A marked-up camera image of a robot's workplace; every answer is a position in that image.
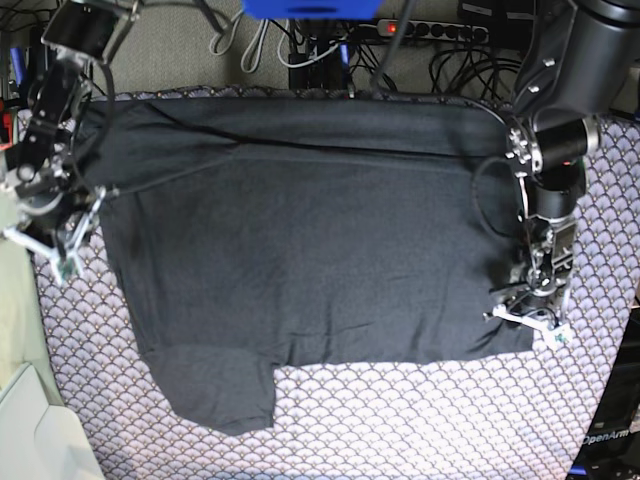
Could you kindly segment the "dark grey T-shirt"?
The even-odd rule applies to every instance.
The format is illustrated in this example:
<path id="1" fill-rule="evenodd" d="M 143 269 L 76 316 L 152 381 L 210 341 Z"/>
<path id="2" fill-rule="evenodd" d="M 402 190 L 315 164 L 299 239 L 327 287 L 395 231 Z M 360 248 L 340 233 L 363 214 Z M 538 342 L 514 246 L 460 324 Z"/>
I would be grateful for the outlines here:
<path id="1" fill-rule="evenodd" d="M 86 172 L 138 350 L 180 417 L 273 423 L 282 366 L 527 352 L 485 321 L 516 245 L 480 226 L 490 113 L 296 98 L 120 100 Z"/>

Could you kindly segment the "black OpenArm case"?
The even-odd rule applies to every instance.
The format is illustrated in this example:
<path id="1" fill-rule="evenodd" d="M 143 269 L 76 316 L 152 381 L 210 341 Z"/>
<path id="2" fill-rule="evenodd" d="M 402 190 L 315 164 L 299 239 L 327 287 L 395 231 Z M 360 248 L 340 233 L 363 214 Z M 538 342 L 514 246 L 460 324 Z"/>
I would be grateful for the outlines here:
<path id="1" fill-rule="evenodd" d="M 611 375 L 567 477 L 637 479 L 639 434 L 639 308 L 631 309 Z"/>

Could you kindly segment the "red clamp at left edge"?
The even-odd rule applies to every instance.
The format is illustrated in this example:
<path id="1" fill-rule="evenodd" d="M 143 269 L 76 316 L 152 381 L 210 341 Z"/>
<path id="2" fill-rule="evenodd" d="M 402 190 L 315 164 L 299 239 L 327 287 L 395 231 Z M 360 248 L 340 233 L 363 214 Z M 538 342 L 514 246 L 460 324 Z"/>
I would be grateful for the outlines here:
<path id="1" fill-rule="evenodd" d="M 6 150 L 14 143 L 13 114 L 4 99 L 0 100 L 0 149 Z"/>

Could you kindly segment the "fan-patterned tablecloth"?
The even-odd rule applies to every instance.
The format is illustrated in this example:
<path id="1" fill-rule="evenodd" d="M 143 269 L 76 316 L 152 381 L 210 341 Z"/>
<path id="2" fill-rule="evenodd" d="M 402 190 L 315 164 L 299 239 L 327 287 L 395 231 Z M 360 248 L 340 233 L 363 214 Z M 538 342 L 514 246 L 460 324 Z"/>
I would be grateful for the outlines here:
<path id="1" fill-rule="evenodd" d="M 296 98 L 327 91 L 181 89 L 120 100 Z M 533 333 L 527 352 L 476 360 L 282 366 L 270 427 L 238 435 L 177 415 L 138 350 L 101 225 L 85 277 L 55 284 L 36 259 L 58 391 L 109 479 L 562 479 L 577 456 L 621 344 L 639 281 L 639 129 L 608 118 L 587 162 L 576 212 L 566 317 L 557 351 Z M 510 173 L 471 175 L 472 203 L 517 226 Z"/>

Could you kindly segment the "black power strip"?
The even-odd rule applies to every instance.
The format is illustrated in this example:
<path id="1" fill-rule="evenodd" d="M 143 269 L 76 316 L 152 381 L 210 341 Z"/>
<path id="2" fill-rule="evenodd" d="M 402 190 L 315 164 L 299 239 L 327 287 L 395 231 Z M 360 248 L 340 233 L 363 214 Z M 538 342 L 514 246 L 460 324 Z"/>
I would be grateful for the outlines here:
<path id="1" fill-rule="evenodd" d="M 404 36 L 407 39 L 471 42 L 476 45 L 487 44 L 490 39 L 489 30 L 482 26 L 413 20 L 405 27 Z"/>

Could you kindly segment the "blue box overhead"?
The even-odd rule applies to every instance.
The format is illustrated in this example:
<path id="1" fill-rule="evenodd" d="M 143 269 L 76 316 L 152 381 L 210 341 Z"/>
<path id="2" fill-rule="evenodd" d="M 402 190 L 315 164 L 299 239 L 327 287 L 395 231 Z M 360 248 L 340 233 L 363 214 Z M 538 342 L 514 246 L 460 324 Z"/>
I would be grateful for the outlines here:
<path id="1" fill-rule="evenodd" d="M 256 19 L 371 19 L 381 0 L 244 0 L 244 10 Z"/>

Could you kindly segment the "white plastic bin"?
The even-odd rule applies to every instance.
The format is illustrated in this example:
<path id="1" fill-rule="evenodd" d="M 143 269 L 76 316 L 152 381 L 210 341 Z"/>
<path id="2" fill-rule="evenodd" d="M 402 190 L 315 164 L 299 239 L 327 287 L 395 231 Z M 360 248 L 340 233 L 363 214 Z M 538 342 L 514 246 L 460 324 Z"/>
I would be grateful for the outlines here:
<path id="1" fill-rule="evenodd" d="M 104 477 L 78 416 L 49 402 L 36 369 L 28 363 L 1 390 L 1 477 Z"/>

